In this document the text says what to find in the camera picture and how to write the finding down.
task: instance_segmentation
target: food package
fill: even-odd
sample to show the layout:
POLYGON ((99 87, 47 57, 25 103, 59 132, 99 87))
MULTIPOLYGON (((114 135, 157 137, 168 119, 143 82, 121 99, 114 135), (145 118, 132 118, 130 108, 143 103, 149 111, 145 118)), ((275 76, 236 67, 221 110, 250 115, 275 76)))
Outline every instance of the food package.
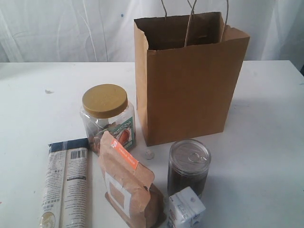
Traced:
POLYGON ((161 224, 163 195, 152 184, 154 173, 140 164, 106 131, 100 142, 105 197, 131 228, 151 228, 161 224))

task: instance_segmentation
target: white table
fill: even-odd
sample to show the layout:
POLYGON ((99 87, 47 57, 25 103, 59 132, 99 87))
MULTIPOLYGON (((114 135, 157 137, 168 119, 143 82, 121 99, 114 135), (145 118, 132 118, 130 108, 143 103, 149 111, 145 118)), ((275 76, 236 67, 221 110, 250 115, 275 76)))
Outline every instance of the white table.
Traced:
MULTIPOLYGON (((38 227, 48 144, 86 136, 81 98, 103 83, 124 87, 135 104, 134 63, 0 64, 1 228, 38 227)), ((171 143, 144 159, 136 124, 132 154, 166 194, 171 143)), ((205 228, 304 227, 304 77, 289 61, 244 62, 224 132, 197 139, 212 153, 205 228)), ((92 227, 127 227, 104 197, 96 159, 92 227)))

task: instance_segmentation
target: barcode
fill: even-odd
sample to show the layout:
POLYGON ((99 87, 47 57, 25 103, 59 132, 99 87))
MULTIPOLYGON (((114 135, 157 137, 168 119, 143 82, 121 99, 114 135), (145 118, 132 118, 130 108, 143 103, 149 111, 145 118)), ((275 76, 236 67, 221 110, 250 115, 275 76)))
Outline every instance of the barcode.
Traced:
POLYGON ((71 151, 71 159, 85 158, 86 157, 85 155, 86 155, 85 150, 71 151))

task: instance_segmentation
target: white fabric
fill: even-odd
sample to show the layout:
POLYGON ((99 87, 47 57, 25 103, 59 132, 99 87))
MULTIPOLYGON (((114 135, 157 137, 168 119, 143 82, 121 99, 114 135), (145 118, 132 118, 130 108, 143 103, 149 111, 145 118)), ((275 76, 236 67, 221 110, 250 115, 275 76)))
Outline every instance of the white fabric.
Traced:
MULTIPOLYGON (((168 16, 187 0, 163 0, 168 16)), ((230 0, 228 24, 251 35, 246 59, 304 64, 304 1, 230 0)), ((198 0, 195 12, 225 0, 198 0)), ((163 16, 161 0, 0 0, 1 62, 134 61, 133 19, 163 16)))

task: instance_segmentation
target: clear plastic packaging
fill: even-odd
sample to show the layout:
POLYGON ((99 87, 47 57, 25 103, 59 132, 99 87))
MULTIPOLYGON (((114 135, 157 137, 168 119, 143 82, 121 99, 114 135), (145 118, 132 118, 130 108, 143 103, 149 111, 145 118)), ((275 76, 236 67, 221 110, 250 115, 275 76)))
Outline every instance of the clear plastic packaging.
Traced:
POLYGON ((125 149, 136 145, 134 106, 121 87, 105 84, 89 89, 84 94, 80 115, 90 149, 98 155, 105 131, 109 131, 125 149))

